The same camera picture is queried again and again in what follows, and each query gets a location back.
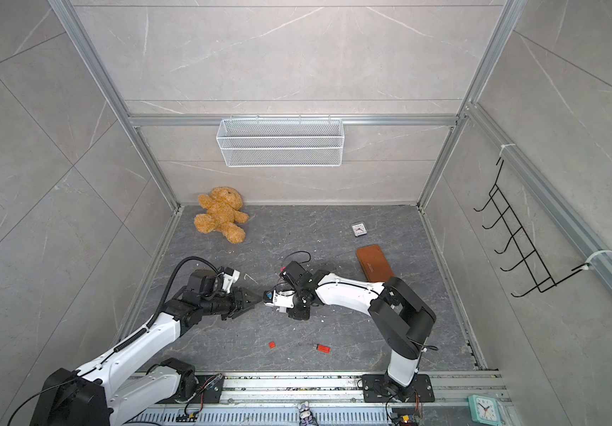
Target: black mounting plate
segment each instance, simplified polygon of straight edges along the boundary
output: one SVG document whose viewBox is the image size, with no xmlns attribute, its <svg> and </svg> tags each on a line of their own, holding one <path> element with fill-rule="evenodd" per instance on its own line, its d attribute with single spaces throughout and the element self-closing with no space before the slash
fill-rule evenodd
<svg viewBox="0 0 612 426">
<path fill-rule="evenodd" d="M 391 396 L 383 387 L 387 378 L 384 374 L 363 374 L 362 379 L 362 396 L 365 402 L 387 402 Z M 416 374 L 412 382 L 404 389 L 404 394 L 407 395 L 405 401 L 410 399 L 411 395 L 420 396 L 420 402 L 434 402 L 436 398 L 433 394 L 430 377 L 427 374 Z"/>
<path fill-rule="evenodd" d="M 197 378 L 197 381 L 199 383 L 198 387 L 199 387 L 199 386 L 202 386 L 207 380 L 212 378 L 213 375 L 212 376 L 195 376 L 195 377 Z M 208 388 L 203 393 L 200 393 L 199 395 L 195 396 L 190 401 L 190 403 L 199 404 L 200 400 L 202 399 L 202 394 L 204 394 L 205 404 L 218 404 L 219 401 L 221 401 L 221 392 L 223 391 L 224 380 L 225 378 L 220 379 L 212 387 Z M 166 399 L 161 400 L 160 402 L 157 402 L 157 404 L 178 404 L 178 403 L 175 402 L 173 398 L 166 398 Z"/>
</svg>

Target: gray tile wall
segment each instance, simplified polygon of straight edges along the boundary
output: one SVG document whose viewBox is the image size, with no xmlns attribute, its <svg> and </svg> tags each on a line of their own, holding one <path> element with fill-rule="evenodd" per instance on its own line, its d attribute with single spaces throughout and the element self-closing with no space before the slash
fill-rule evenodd
<svg viewBox="0 0 612 426">
<path fill-rule="evenodd" d="M 481 0 L 89 3 L 100 5 L 77 1 L 76 11 L 123 98 L 159 113 L 423 113 L 428 101 L 456 113 L 459 103 L 446 101 L 464 97 L 502 9 Z"/>
<path fill-rule="evenodd" d="M 339 167 L 229 168 L 216 131 L 142 128 L 182 203 L 227 185 L 251 204 L 414 204 L 448 134 L 437 126 L 351 126 Z"/>
<path fill-rule="evenodd" d="M 0 0 L 0 424 L 107 348 L 170 217 L 115 121 L 45 0 Z"/>
<path fill-rule="evenodd" d="M 480 103 L 612 250 L 612 1 L 530 0 Z M 476 338 L 525 423 L 612 424 L 612 296 L 591 273 L 546 293 L 510 295 L 533 282 L 523 265 L 500 270 L 517 251 L 495 253 L 506 228 L 484 230 L 498 213 L 473 209 L 487 200 L 497 157 L 468 126 L 428 209 Z M 584 261 L 508 166 L 499 182 L 555 278 Z M 541 277 L 540 263 L 532 270 Z M 535 360 L 507 370 L 522 348 Z"/>
<path fill-rule="evenodd" d="M 77 0 L 134 114 L 455 114 L 502 9 L 485 0 Z M 211 127 L 145 127 L 183 203 L 413 204 L 446 127 L 348 127 L 336 168 L 227 168 Z"/>
</svg>

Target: brown box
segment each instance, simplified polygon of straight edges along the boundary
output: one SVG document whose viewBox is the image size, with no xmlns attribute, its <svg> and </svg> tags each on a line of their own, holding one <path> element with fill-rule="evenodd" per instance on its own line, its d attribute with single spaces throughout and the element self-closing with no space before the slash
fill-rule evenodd
<svg viewBox="0 0 612 426">
<path fill-rule="evenodd" d="M 393 277 L 393 271 L 379 245 L 361 247 L 356 251 L 356 256 L 369 282 L 387 282 Z"/>
</svg>

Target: teal alarm clock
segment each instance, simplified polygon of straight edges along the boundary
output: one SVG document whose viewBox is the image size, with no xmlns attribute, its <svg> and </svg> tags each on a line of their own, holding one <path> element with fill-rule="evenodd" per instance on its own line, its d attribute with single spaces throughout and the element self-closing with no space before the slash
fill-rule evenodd
<svg viewBox="0 0 612 426">
<path fill-rule="evenodd" d="M 498 426 L 500 424 L 500 413 L 498 403 L 494 398 L 472 395 L 467 398 L 472 412 L 472 421 L 484 425 Z"/>
</svg>

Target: cable tie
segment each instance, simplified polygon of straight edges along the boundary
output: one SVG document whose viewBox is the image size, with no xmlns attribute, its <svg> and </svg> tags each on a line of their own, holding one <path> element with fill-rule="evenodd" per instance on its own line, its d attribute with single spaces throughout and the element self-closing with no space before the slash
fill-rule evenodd
<svg viewBox="0 0 612 426">
<path fill-rule="evenodd" d="M 598 256 L 602 253 L 611 253 L 612 254 L 612 250 L 597 250 L 594 253 L 592 253 L 590 256 L 588 256 L 587 259 L 585 259 L 585 263 L 583 264 L 583 266 L 581 267 L 581 269 L 583 269 L 584 271 L 587 271 L 588 269 L 590 269 L 590 261 L 595 257 Z"/>
<path fill-rule="evenodd" d="M 506 147 L 514 147 L 516 144 L 503 144 L 500 145 L 500 153 L 498 154 L 498 157 L 502 157 L 502 151 L 504 151 L 504 149 Z"/>
</svg>

